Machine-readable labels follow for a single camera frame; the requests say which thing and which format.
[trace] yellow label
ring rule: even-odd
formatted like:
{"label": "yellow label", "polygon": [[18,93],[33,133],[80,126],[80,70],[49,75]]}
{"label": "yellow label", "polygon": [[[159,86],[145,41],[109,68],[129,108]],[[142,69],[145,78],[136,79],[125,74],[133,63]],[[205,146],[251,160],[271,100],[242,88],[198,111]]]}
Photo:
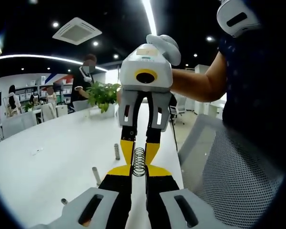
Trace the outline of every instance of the yellow label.
{"label": "yellow label", "polygon": [[143,55],[156,56],[156,55],[158,55],[158,50],[156,50],[156,49],[138,49],[137,55],[139,55],[139,56],[143,56]]}
{"label": "yellow label", "polygon": [[150,70],[150,69],[139,69],[134,73],[134,76],[137,77],[137,75],[140,73],[149,73],[150,75],[154,77],[154,80],[158,78],[158,74],[155,71]]}

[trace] metal pin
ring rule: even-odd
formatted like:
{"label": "metal pin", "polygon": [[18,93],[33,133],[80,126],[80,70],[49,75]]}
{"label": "metal pin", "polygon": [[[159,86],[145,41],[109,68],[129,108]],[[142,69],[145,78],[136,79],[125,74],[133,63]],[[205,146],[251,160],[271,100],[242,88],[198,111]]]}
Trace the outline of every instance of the metal pin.
{"label": "metal pin", "polygon": [[114,144],[114,153],[115,153],[115,159],[120,160],[120,150],[119,150],[119,144]]}
{"label": "metal pin", "polygon": [[100,179],[100,175],[99,175],[99,172],[97,171],[97,168],[96,167],[92,167],[92,171],[93,171],[93,174],[94,174],[95,179],[96,179],[96,185],[100,186],[102,181]]}

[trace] spring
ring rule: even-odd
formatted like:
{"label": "spring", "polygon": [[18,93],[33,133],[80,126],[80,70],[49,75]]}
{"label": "spring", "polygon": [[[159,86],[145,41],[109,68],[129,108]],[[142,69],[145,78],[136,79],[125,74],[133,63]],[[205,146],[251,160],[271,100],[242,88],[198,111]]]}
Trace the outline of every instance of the spring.
{"label": "spring", "polygon": [[145,173],[145,150],[143,148],[136,148],[133,157],[133,175],[142,177]]}
{"label": "spring", "polygon": [[114,144],[114,153],[115,153],[115,159],[120,160],[120,150],[119,150],[119,144]]}

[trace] curved light strip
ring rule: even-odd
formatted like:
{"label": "curved light strip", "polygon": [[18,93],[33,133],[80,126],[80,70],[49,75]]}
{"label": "curved light strip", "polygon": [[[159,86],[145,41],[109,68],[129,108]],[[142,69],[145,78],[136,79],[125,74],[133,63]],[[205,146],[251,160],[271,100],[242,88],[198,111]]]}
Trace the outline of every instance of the curved light strip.
{"label": "curved light strip", "polygon": [[[65,59],[65,58],[61,58],[61,57],[44,56],[44,55],[32,55],[32,54],[15,54],[15,55],[0,56],[0,60],[1,59],[6,59],[6,58],[13,58],[13,57],[36,57],[36,58],[44,58],[44,59],[57,60],[57,61],[65,61],[65,62],[69,62],[69,63],[82,65],[82,62],[69,60],[69,59]],[[100,68],[98,66],[96,66],[95,68],[98,69],[98,70],[104,71],[104,72],[108,71],[107,69]]]}
{"label": "curved light strip", "polygon": [[150,2],[150,0],[142,0],[142,2],[143,2],[143,6],[145,8],[145,12],[147,15],[149,27],[151,28],[152,35],[157,36],[157,29],[156,29],[156,24],[155,24],[154,18],[153,18],[153,10],[152,10],[152,6],[151,6],[151,2]]}

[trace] black cable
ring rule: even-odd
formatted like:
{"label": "black cable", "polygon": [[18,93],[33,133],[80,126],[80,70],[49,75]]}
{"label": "black cable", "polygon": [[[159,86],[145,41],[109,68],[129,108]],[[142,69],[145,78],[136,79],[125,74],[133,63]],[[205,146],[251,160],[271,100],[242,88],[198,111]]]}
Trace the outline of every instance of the black cable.
{"label": "black cable", "polygon": [[171,111],[171,107],[170,107],[170,106],[168,106],[168,108],[169,108],[169,110],[170,110],[171,122],[172,122],[173,133],[174,133],[174,139],[175,139],[175,143],[176,143],[176,150],[177,150],[177,153],[178,153],[178,146],[177,146],[177,140],[176,140],[175,127],[174,127],[173,118],[172,118],[172,111]]}

